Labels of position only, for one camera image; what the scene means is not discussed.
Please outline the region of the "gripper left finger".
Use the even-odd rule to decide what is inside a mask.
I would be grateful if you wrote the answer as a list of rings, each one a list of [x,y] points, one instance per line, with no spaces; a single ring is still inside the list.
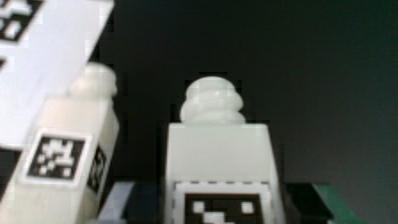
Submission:
[[[160,224],[158,184],[117,181],[109,189],[96,224]]]

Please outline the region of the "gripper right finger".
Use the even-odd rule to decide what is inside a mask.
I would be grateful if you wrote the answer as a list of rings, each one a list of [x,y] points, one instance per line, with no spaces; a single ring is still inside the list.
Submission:
[[[327,183],[284,185],[288,224],[368,224]]]

